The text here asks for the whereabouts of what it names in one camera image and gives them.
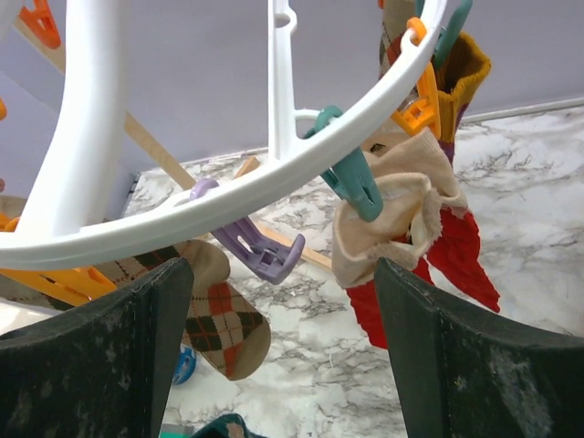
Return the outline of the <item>white round clip hanger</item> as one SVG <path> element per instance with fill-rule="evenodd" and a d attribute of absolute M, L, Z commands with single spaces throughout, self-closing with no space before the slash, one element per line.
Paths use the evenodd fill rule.
<path fill-rule="evenodd" d="M 428 1 L 401 55 L 370 89 L 372 1 L 58 1 L 57 70 L 1 4 L 1 172 L 28 200 L 1 265 L 57 270 L 132 256 L 201 235 L 267 206 L 342 160 L 400 105 L 428 67 L 447 4 Z M 263 147 L 257 171 L 201 198 L 173 195 L 113 219 L 132 116 L 178 161 Z"/>

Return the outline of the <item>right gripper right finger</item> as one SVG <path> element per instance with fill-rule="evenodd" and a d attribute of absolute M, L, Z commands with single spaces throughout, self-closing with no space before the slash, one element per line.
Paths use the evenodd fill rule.
<path fill-rule="evenodd" d="M 374 283 L 409 436 L 582 436 L 582 338 L 500 317 L 389 259 Z"/>

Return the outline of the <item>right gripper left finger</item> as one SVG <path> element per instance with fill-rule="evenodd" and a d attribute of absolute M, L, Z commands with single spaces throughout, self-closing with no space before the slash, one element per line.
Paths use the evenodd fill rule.
<path fill-rule="evenodd" d="M 2 335 L 2 436 L 158 436 L 192 289 L 192 269 L 175 258 Z"/>

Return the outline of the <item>wooden hanger rack frame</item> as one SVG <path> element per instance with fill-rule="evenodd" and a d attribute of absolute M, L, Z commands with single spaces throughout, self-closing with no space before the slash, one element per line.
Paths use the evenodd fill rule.
<path fill-rule="evenodd" d="M 59 72 L 65 73 L 66 55 L 64 46 L 58 49 L 47 48 L 20 18 L 14 21 L 13 26 Z M 194 186 L 195 179 L 129 112 L 126 112 L 124 130 L 180 187 L 191 189 Z M 302 252 L 301 259 L 314 266 L 331 271 L 331 259 L 310 249 L 307 245 Z"/>

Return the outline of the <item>dark teal sock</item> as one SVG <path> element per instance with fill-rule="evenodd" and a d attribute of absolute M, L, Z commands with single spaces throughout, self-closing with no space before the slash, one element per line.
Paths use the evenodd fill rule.
<path fill-rule="evenodd" d="M 253 433 L 244 419 L 236 413 L 227 413 L 207 423 L 192 438 L 265 438 Z"/>

